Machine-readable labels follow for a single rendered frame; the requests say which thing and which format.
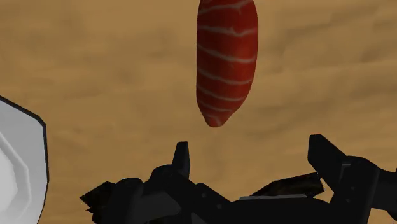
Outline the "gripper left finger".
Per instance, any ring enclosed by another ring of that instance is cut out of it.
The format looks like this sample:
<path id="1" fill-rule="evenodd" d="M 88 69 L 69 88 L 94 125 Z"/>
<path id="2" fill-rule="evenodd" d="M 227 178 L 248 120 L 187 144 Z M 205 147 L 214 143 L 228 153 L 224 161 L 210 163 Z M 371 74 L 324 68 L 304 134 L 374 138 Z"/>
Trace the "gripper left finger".
<path id="1" fill-rule="evenodd" d="M 95 224 L 221 224 L 231 202 L 203 183 L 193 183 L 186 141 L 171 164 L 155 168 L 147 181 L 125 178 L 95 187 L 80 199 Z"/>

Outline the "red salmon sushi piece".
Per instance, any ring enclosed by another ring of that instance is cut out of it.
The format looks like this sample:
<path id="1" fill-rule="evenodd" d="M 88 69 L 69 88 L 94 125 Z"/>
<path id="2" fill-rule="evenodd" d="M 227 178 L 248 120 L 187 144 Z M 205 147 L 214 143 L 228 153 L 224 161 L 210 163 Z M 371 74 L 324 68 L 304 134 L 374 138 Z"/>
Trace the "red salmon sushi piece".
<path id="1" fill-rule="evenodd" d="M 196 98 L 210 127 L 220 127 L 242 106 L 258 56 L 254 0 L 200 0 L 197 13 Z"/>

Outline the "white plate with black rim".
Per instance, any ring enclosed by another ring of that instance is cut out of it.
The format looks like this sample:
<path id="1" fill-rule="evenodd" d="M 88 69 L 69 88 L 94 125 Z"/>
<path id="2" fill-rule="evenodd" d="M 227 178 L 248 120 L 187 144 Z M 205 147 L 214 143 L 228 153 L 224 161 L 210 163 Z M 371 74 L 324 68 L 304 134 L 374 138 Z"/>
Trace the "white plate with black rim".
<path id="1" fill-rule="evenodd" d="M 0 224 L 38 224 L 50 180 L 46 124 L 1 95 L 0 154 L 10 161 L 16 186 L 0 209 Z"/>

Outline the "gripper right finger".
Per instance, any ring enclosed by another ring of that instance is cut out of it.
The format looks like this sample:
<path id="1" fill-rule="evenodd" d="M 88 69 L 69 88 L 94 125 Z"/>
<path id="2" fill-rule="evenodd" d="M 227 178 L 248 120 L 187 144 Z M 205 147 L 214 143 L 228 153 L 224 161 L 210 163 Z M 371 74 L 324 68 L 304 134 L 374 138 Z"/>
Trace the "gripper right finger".
<path id="1" fill-rule="evenodd" d="M 309 137 L 307 159 L 333 190 L 330 206 L 338 224 L 368 224 L 373 208 L 397 221 L 397 169 L 386 171 L 366 158 L 346 155 L 321 134 Z"/>

